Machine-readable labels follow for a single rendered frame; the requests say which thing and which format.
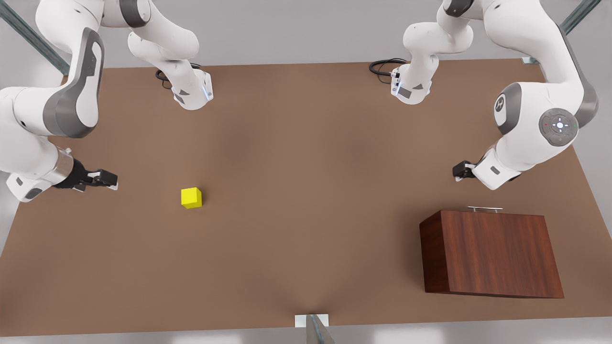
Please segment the yellow cube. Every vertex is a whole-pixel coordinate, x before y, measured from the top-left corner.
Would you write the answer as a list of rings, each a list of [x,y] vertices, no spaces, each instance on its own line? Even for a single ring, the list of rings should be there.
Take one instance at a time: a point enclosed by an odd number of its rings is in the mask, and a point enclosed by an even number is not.
[[[181,205],[186,209],[198,208],[203,205],[202,192],[197,187],[181,190]]]

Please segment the dark wooden cabinet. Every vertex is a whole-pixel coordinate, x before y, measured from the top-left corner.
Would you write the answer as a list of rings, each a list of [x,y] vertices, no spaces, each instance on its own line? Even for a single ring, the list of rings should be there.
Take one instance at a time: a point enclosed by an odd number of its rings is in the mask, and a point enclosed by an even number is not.
[[[542,215],[441,210],[419,229],[426,292],[564,298]]]

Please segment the silver frame post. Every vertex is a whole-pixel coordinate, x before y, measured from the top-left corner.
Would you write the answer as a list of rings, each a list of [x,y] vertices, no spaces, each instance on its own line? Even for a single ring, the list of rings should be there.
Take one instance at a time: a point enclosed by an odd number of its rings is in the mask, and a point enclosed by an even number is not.
[[[49,63],[57,68],[63,76],[68,76],[70,68],[68,63],[5,0],[0,0],[0,18],[35,48]]]
[[[545,11],[568,35],[606,0],[541,0]]]
[[[306,329],[305,344],[336,344],[328,331],[329,315],[295,315],[295,327]]]

